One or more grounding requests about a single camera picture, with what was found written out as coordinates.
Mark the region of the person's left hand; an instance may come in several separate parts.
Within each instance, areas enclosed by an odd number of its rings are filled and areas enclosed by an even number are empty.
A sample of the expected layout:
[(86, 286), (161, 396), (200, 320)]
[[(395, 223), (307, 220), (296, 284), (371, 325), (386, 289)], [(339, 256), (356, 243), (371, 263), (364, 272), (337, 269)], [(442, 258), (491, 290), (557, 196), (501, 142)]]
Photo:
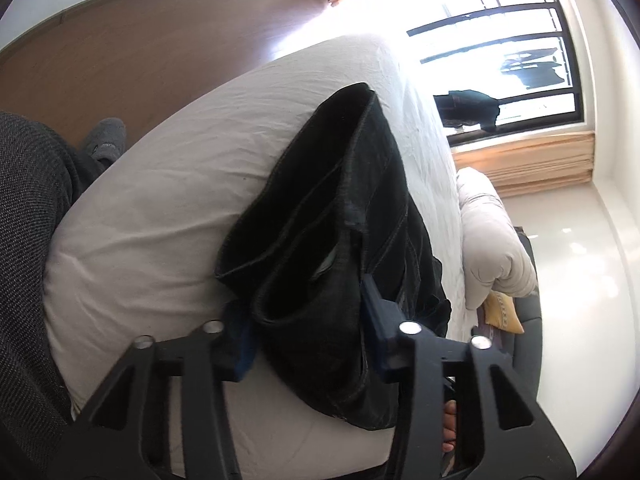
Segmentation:
[(442, 452), (449, 453), (456, 447), (457, 440), (457, 403), (449, 400), (444, 404), (442, 414)]

